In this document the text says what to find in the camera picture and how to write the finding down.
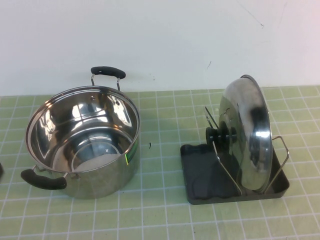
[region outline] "black handle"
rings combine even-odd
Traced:
[[[4,174],[4,168],[2,167],[2,165],[0,163],[0,179],[1,179],[3,174]]]
[[[45,190],[61,190],[67,187],[67,180],[62,176],[51,179],[46,176],[37,175],[32,169],[21,172],[21,178],[28,184]]]
[[[112,76],[117,79],[124,79],[126,77],[126,73],[124,71],[111,66],[94,66],[91,68],[91,73],[94,75]]]

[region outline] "countertop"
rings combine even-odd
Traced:
[[[290,188],[269,200],[191,205],[180,146],[205,142],[204,106],[218,118],[223,90],[127,93],[141,114],[138,173],[120,191],[79,200],[23,182],[34,165],[23,141],[32,113],[50,96],[0,99],[0,239],[320,239],[320,87],[264,88],[272,135],[290,150]],[[280,162],[281,141],[274,141]]]

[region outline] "stainless steel pot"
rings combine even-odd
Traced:
[[[29,184],[62,190],[80,199],[112,194],[125,186],[140,163],[140,116],[120,91],[126,74],[113,67],[93,67],[92,86],[73,88],[45,102],[31,118],[26,146],[33,169],[21,172]],[[117,88],[95,86],[95,75],[117,78]],[[48,171],[53,178],[37,175]]]

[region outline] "stainless steel lid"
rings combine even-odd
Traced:
[[[239,163],[236,181],[262,192],[270,178],[272,134],[266,102],[251,76],[244,75],[225,89],[219,115],[219,129],[233,136],[228,138],[227,151]]]

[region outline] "black tray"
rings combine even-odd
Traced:
[[[229,203],[262,199],[281,198],[290,184],[281,170],[265,193],[257,193],[240,186],[242,194],[220,165],[216,153],[207,144],[180,148],[181,163],[186,188],[187,200],[192,205]],[[236,179],[239,165],[229,154],[220,154],[220,161],[229,174]],[[271,181],[281,165],[273,150]]]

